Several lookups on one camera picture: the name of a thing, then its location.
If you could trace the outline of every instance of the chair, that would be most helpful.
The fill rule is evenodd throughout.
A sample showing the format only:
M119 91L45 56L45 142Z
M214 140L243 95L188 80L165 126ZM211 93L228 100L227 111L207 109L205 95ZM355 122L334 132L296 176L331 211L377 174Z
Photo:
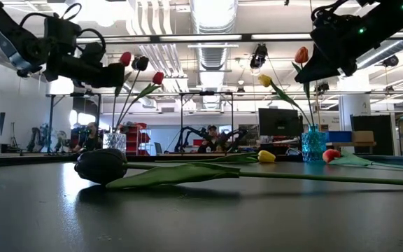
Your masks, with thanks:
M157 155L162 154L161 144L155 142L154 145L155 145L155 151L156 151Z

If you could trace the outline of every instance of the person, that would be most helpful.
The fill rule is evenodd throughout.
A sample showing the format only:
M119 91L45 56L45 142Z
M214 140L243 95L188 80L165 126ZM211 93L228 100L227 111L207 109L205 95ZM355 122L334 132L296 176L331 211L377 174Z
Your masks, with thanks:
M87 136L80 140L78 145L74 147L74 153L81 153L83 151L93 151L102 148L102 139L97 137L97 124L95 122L90 122L87 125Z
M211 137L211 140L205 140L203 143L201 143L201 146L198 149L198 153L206 153L207 149L210 148L211 152L214 152L217 150L217 138L218 138L218 133L217 133L217 127L214 125L209 125L208 126L208 135Z

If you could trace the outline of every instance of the tulip leaf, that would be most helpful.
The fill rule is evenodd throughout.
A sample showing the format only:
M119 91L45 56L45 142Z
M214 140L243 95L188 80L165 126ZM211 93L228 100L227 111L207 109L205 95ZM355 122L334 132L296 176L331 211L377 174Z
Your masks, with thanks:
M341 151L341 158L337 158L329 163L329 165L358 165L367 167L369 165L377 165L382 167L392 167L396 169L403 169L403 165L398 164L383 164L379 162L372 162L356 155L349 153L346 150Z
M295 68L295 70L297 71L297 73L299 73L301 71L301 67L299 67L297 64L292 62L292 66Z
M135 97L133 99L133 101L130 104L134 104L135 102L137 102L140 98L152 93L153 91L157 90L158 88L160 88L160 86L157 85L152 85L152 84L148 84L146 88L144 88L137 97Z
M341 151L341 158L337 158L329 163L329 165L372 165L372 162L364 158L358 157L346 150Z
M215 164L182 164L175 167L156 167L141 174L119 178L106 185L110 189L140 188L158 185L202 182L211 179L239 178L240 169Z
M276 87L276 85L273 83L273 81L271 82L271 86L273 87L273 89L276 91L276 93L278 94L278 96L279 96L282 100L284 100L285 102L288 102L288 103L292 104L293 106L296 106L296 107L301 111L301 113L304 115L304 117L306 118L307 123L308 123L308 124L311 124L311 123L309 122L309 119L307 119L307 116L306 116L306 114L304 113L304 111L301 109L301 107L299 107L299 105L298 105L292 98L290 98L286 93L284 93L284 91L282 91L281 89L279 89L278 87Z
M304 90L304 93L306 94L307 99L310 99L310 97L311 97L311 85L310 85L310 83L304 83L303 84L303 90Z
M234 154L227 155L225 157L217 157L208 160L200 160L200 161L190 161L190 163L229 163L229 164L241 164L241 163L252 163L257 162L257 153L242 153L242 154ZM156 161L156 162L171 162L171 163L188 163L187 160L165 160L165 161Z

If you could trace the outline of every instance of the black table surface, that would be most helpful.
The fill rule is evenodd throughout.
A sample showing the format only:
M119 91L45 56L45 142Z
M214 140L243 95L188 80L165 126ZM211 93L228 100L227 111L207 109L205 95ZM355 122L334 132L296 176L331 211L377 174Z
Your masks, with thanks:
M294 162L244 169L403 179ZM0 167L0 251L403 251L403 186L229 178L105 191L72 163Z

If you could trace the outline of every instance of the blue bin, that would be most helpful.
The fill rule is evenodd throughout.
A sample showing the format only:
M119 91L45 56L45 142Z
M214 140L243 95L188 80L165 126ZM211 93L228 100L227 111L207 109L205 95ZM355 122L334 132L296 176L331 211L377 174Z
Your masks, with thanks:
M328 143L351 143L353 132L350 131L329 131L326 132L326 142Z

